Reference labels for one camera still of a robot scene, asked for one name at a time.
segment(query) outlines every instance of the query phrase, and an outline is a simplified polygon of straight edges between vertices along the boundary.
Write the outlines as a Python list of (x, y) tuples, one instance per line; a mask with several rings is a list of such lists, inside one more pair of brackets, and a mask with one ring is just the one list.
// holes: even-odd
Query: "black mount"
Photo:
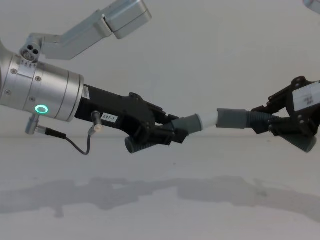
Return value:
[(104, 126), (119, 129), (142, 145), (182, 144), (189, 135), (183, 129), (168, 127), (169, 123), (179, 117), (167, 115), (161, 107), (144, 101), (138, 94), (120, 96), (89, 85), (84, 86), (88, 88), (90, 97), (81, 98), (75, 114), (77, 119), (92, 122), (91, 113), (98, 111)]

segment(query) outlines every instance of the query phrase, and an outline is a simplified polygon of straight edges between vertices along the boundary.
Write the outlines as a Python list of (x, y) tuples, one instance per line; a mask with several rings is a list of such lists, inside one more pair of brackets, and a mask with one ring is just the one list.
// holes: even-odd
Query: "label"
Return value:
[(294, 111), (300, 111), (320, 103), (320, 82), (295, 90), (293, 93)]
[(101, 117), (101, 120), (108, 121), (111, 123), (116, 123), (118, 117), (112, 114), (104, 113)]
[(90, 100), (89, 88), (87, 86), (83, 86), (82, 97)]

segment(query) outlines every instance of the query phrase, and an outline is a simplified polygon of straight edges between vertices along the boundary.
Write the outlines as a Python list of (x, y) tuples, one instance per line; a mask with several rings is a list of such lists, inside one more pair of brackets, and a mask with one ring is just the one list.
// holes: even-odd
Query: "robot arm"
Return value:
[(40, 53), (47, 59), (71, 60), (112, 34), (117, 39), (128, 36), (151, 18), (143, 0), (117, 0), (63, 35), (32, 33), (20, 53), (33, 63)]

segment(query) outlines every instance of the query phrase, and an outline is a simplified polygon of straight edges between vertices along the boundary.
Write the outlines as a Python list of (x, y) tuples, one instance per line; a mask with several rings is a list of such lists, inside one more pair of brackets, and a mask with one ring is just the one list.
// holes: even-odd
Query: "black cable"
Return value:
[(91, 135), (88, 135), (87, 139), (87, 147), (86, 152), (82, 151), (72, 140), (70, 140), (68, 137), (65, 138), (72, 146), (74, 146), (75, 149), (77, 149), (81, 154), (87, 156), (90, 153), (90, 147), (91, 147)]

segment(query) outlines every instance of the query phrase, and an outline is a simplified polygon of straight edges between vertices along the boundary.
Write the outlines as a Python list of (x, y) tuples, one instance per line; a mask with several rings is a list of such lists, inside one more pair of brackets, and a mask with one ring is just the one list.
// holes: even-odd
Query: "green led ring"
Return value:
[(49, 108), (46, 105), (38, 105), (34, 108), (34, 110), (38, 114), (47, 114), (49, 112)]

